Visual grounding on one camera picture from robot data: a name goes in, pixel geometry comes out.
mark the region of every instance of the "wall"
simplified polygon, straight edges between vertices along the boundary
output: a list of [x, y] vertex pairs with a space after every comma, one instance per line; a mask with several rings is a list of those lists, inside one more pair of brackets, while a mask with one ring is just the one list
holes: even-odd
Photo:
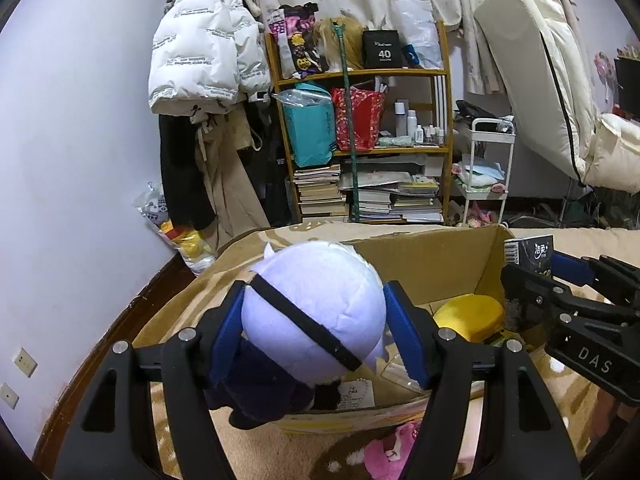
[[[159, 178], [148, 110], [164, 0], [22, 0], [0, 32], [0, 415], [31, 455], [68, 381], [171, 253], [132, 201]], [[38, 368], [12, 363], [24, 346]]]
[[[576, 13], [580, 19], [580, 30], [585, 39], [590, 59], [603, 51], [611, 62], [616, 57], [616, 49], [636, 41], [631, 26], [614, 0], [574, 0]], [[452, 85], [454, 100], [466, 99], [494, 114], [510, 113], [510, 104], [504, 95], [478, 96], [464, 91], [462, 41], [450, 34]], [[595, 66], [590, 64], [596, 84], [594, 98], [601, 111], [610, 112], [612, 102], [605, 102], [605, 89], [600, 83]], [[500, 161], [506, 167], [508, 150], [503, 146], [491, 146], [487, 158]], [[511, 194], [513, 196], [533, 196], [539, 198], [562, 198], [565, 196], [569, 177], [547, 160], [532, 152], [520, 142], [516, 142], [513, 155]]]

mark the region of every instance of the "silver screw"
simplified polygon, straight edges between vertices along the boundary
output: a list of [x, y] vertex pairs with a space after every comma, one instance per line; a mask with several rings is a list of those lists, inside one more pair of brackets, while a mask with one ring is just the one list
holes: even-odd
[[456, 332], [450, 328], [441, 328], [438, 330], [438, 336], [444, 341], [451, 341], [456, 338]]
[[118, 341], [113, 344], [113, 347], [111, 347], [113, 352], [116, 354], [124, 354], [124, 352], [127, 351], [127, 348], [129, 348], [129, 343], [126, 341]]
[[196, 329], [194, 328], [183, 328], [182, 330], [180, 330], [180, 333], [178, 334], [178, 339], [180, 339], [180, 341], [191, 341], [194, 337], [196, 337]]
[[514, 354], [517, 354], [522, 350], [522, 343], [517, 339], [509, 339], [507, 341], [507, 348]]

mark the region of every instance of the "blanket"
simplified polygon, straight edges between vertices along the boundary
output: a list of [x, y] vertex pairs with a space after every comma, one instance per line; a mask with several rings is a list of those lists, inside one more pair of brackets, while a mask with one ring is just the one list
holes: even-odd
[[[274, 249], [308, 240], [348, 242], [392, 233], [415, 233], [446, 229], [432, 226], [365, 226], [327, 222], [308, 222], [276, 230], [256, 232], [232, 244], [212, 267], [178, 294], [142, 329], [134, 345], [148, 346], [164, 342], [174, 333], [195, 326], [208, 308], [218, 306], [236, 279], [246, 279], [248, 269], [262, 258], [267, 243]], [[559, 251], [575, 256], [608, 254], [640, 266], [640, 233], [626, 230], [514, 230], [517, 237], [553, 234]], [[590, 288], [575, 289], [596, 299]], [[591, 420], [598, 388], [551, 360], [542, 350], [533, 355], [558, 405], [576, 453], [584, 456], [592, 433]], [[180, 471], [169, 433], [162, 385], [152, 386], [156, 435], [164, 471], [180, 478]], [[345, 434], [285, 434], [268, 424], [253, 431], [239, 431], [228, 423], [230, 410], [212, 412], [220, 441], [238, 480], [301, 480], [308, 478], [316, 459], [334, 446]]]

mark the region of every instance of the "red floral bag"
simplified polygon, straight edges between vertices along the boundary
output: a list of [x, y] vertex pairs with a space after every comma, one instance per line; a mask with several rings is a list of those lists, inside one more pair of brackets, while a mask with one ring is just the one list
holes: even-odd
[[[335, 127], [338, 148], [344, 152], [350, 150], [347, 107], [344, 103], [344, 88], [331, 91], [335, 108]], [[353, 107], [353, 127], [357, 152], [368, 152], [375, 148], [380, 133], [380, 117], [385, 105], [385, 95], [371, 90], [351, 88], [351, 106]]]

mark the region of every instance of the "electrical outlet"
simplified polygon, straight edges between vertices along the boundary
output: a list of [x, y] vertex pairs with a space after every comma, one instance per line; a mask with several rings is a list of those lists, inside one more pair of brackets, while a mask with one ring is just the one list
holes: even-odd
[[0, 384], [0, 397], [2, 397], [2, 400], [4, 400], [12, 410], [15, 410], [15, 405], [18, 404], [18, 399], [20, 399], [18, 394], [4, 383]]
[[27, 351], [24, 348], [20, 348], [18, 355], [14, 359], [14, 363], [27, 377], [31, 377], [33, 375], [33, 371], [38, 366], [38, 363], [33, 359], [33, 357], [27, 354]]

